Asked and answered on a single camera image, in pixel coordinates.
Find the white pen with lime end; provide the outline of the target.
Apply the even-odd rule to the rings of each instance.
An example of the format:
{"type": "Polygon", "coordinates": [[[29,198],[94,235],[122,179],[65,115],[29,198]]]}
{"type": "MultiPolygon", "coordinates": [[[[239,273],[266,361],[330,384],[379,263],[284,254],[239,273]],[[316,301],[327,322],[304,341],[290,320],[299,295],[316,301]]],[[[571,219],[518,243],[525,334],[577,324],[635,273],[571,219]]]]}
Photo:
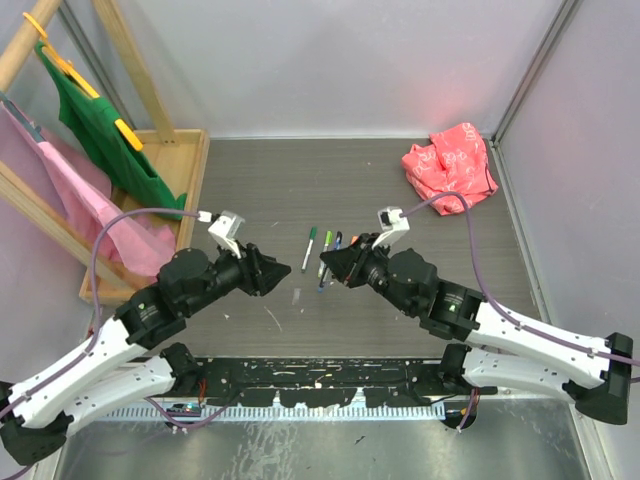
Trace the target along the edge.
{"type": "MultiPolygon", "coordinates": [[[[323,253],[329,251],[330,247],[331,247],[331,242],[326,240],[325,243],[324,243],[321,255],[323,253]]],[[[320,258],[319,269],[318,269],[318,272],[317,272],[317,277],[318,277],[319,280],[322,280],[324,272],[325,272],[325,269],[326,269],[326,264],[322,260],[322,258],[320,258]]]]}

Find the dark blue pen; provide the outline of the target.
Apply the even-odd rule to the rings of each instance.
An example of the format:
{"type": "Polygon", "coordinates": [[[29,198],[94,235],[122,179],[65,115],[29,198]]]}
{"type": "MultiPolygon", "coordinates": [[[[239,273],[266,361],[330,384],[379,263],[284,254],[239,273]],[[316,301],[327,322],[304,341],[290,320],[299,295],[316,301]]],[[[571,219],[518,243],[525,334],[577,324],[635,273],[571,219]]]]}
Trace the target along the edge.
{"type": "MultiPolygon", "coordinates": [[[[342,242],[342,238],[343,238],[342,232],[341,231],[337,231],[336,238],[335,238],[333,247],[331,248],[331,251],[335,251],[335,250],[338,250],[340,248],[341,242],[342,242]]],[[[324,262],[324,269],[323,269],[322,275],[320,277],[319,286],[318,286],[318,293],[322,293],[324,291],[324,288],[326,286],[326,283],[327,283],[327,280],[328,280],[328,277],[329,277],[329,273],[330,273],[330,269],[329,269],[328,265],[324,262]]]]}

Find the white marker with green end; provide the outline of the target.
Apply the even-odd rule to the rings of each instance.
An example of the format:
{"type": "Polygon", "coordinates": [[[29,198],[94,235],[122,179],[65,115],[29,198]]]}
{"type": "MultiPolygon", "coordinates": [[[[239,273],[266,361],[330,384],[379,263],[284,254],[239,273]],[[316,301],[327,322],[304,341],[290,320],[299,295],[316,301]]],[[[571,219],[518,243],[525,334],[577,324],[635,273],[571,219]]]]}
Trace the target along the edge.
{"type": "Polygon", "coordinates": [[[303,261],[302,261],[302,265],[301,265],[301,272],[305,273],[307,268],[308,268],[308,263],[309,263],[309,258],[311,256],[311,252],[312,252],[312,248],[313,248],[313,244],[314,244],[314,239],[313,238],[309,238],[308,241],[308,245],[303,257],[303,261]]]}

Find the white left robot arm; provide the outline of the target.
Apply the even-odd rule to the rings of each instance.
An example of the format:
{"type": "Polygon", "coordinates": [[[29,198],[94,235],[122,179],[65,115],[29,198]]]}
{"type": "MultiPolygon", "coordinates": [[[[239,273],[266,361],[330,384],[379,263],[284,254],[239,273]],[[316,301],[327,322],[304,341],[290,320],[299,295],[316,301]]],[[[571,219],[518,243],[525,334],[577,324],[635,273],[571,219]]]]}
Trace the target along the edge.
{"type": "Polygon", "coordinates": [[[182,343],[129,372],[116,370],[184,330],[188,318],[233,290],[265,296],[290,272],[254,244],[238,254],[220,250],[215,261],[198,249],[179,251],[155,283],[134,293],[84,343],[25,381],[2,383],[3,447],[19,465],[31,466],[92,420],[138,398],[171,390],[191,395],[200,372],[182,343]]]}

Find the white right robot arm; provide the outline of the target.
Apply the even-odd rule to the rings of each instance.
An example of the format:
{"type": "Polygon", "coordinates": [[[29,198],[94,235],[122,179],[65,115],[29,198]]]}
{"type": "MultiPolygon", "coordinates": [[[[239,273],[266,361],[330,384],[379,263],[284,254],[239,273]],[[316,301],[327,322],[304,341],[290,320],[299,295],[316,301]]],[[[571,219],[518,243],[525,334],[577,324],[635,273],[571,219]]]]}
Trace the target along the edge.
{"type": "Polygon", "coordinates": [[[492,387],[541,393],[596,421],[624,425],[629,416],[632,339],[562,330],[487,295],[439,277],[413,249],[390,254],[363,234],[320,258],[349,288],[370,286],[429,334],[448,341],[438,379],[444,390],[492,387]]]}

